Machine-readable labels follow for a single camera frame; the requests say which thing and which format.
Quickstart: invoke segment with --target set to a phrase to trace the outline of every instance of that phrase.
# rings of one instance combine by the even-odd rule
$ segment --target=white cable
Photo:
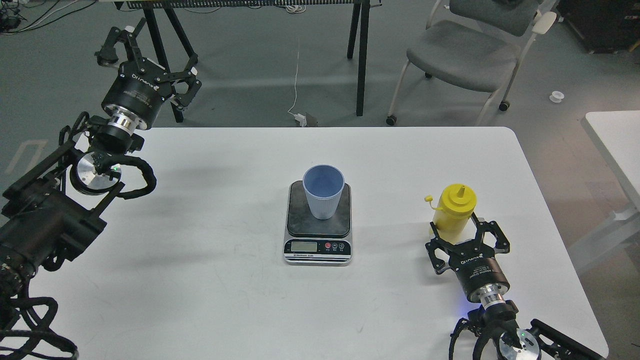
[[[285,5],[288,13],[303,13],[307,10],[306,5]]]
[[[298,101],[298,88],[296,87],[298,84],[298,69],[300,67],[300,37],[298,37],[298,60],[296,61],[296,79],[293,82],[293,90],[296,92],[296,97],[293,100],[293,105],[291,105],[291,107],[287,110],[287,113],[290,113],[291,115],[296,116],[294,113],[291,112],[291,109],[293,109],[293,107],[296,105],[296,101]]]
[[[56,12],[58,12],[58,11],[60,11],[60,10],[64,9],[64,8],[66,8],[66,7],[69,7],[69,6],[71,6],[71,5],[73,5],[74,3],[77,3],[77,2],[78,2],[78,0],[73,0],[73,1],[72,1],[72,2],[70,2],[69,4],[66,4],[65,6],[62,6],[61,8],[59,8],[59,9],[57,9],[57,10],[54,10],[54,11],[53,11],[53,12],[51,12],[49,15],[47,15],[47,16],[43,17],[42,19],[38,20],[36,23],[34,23],[33,25],[31,25],[30,27],[22,29],[21,31],[24,31],[24,30],[27,30],[27,29],[30,29],[30,28],[32,28],[32,27],[34,27],[34,26],[39,25],[39,24],[40,24],[41,22],[43,22],[46,18],[50,17],[51,15],[55,14]]]
[[[79,1],[79,0],[73,0],[73,1],[72,1],[72,2],[70,2],[69,4],[66,4],[65,6],[62,6],[61,8],[59,8],[59,9],[57,9],[57,10],[54,10],[54,11],[53,11],[53,12],[51,12],[49,15],[47,15],[47,16],[43,17],[42,19],[40,19],[40,20],[38,20],[38,21],[34,22],[33,24],[29,25],[28,27],[26,27],[26,28],[24,28],[24,29],[21,29],[21,30],[19,30],[19,31],[16,31],[16,32],[14,32],[14,33],[5,33],[4,35],[15,35],[15,34],[18,34],[18,33],[22,33],[23,31],[26,31],[26,30],[28,30],[28,29],[31,29],[31,28],[33,28],[33,27],[35,27],[35,26],[38,26],[41,22],[43,22],[46,18],[50,17],[50,16],[51,16],[51,15],[53,15],[54,13],[56,13],[56,12],[58,12],[58,11],[60,11],[60,10],[64,9],[64,8],[66,8],[66,7],[68,7],[68,6],[73,5],[74,3],[77,3],[78,1]]]

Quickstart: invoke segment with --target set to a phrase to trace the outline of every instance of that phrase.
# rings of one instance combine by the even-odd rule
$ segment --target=white desk
[[[640,111],[588,113],[582,125],[630,202],[569,248],[579,274],[624,249],[640,232]]]
[[[155,169],[157,189],[116,200],[82,256],[31,283],[32,296],[60,303],[52,328],[83,359],[447,359],[450,332],[477,304],[466,302],[452,272],[435,275],[424,248],[433,210],[423,198],[455,182],[474,189],[477,214],[498,221],[511,241],[498,260],[520,325],[539,318],[608,353],[506,128],[142,135],[140,156]],[[341,169],[352,187],[355,255],[345,267],[282,258],[288,187],[318,163]],[[456,358],[470,359],[474,342],[462,336]]]

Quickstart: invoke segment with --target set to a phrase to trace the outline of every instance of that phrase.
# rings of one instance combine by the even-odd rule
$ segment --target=gray chair
[[[431,25],[442,0],[436,1],[426,30],[407,49],[407,62],[402,69],[394,98],[387,114],[387,124],[396,124],[394,110],[398,91],[410,63],[432,76],[461,88],[477,92],[489,92],[476,120],[479,125],[494,96],[506,85],[499,109],[506,111],[506,98],[524,56],[536,35],[544,34],[553,25],[556,14],[542,15],[538,7],[542,0],[450,0],[450,11],[458,16],[481,21],[502,31],[521,37],[528,32],[531,37],[523,50],[517,45],[462,26],[456,22],[442,20]]]

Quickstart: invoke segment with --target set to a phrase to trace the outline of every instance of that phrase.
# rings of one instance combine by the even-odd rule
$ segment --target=digital kitchen scale
[[[335,214],[318,220],[309,210],[302,181],[289,188],[284,259],[292,265],[344,266],[351,261],[351,187],[344,185]]]

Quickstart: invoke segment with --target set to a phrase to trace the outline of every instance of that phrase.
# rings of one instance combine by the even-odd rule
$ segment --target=cup rim
[[[314,195],[313,193],[311,193],[311,192],[307,189],[307,186],[306,186],[306,184],[305,184],[305,177],[307,176],[307,173],[309,173],[312,169],[315,169],[315,168],[317,168],[317,167],[330,167],[330,168],[334,169],[335,171],[337,171],[337,172],[338,172],[338,174],[340,174],[340,177],[342,178],[342,187],[340,187],[340,190],[338,190],[338,191],[337,191],[335,194],[333,194],[332,196],[327,196],[327,197],[317,196],[317,195]],[[318,164],[318,165],[314,165],[314,166],[310,167],[309,169],[307,169],[307,171],[305,171],[305,174],[304,174],[304,175],[302,175],[302,187],[305,189],[305,192],[306,192],[307,194],[309,194],[309,195],[311,195],[311,196],[315,197],[316,199],[319,199],[319,200],[326,200],[326,199],[331,199],[331,198],[335,197],[336,195],[338,195],[339,193],[341,193],[341,192],[344,190],[344,184],[345,184],[345,181],[344,181],[344,174],[343,174],[343,173],[342,173],[342,172],[341,172],[337,167],[334,167],[333,165],[329,165],[329,164]]]

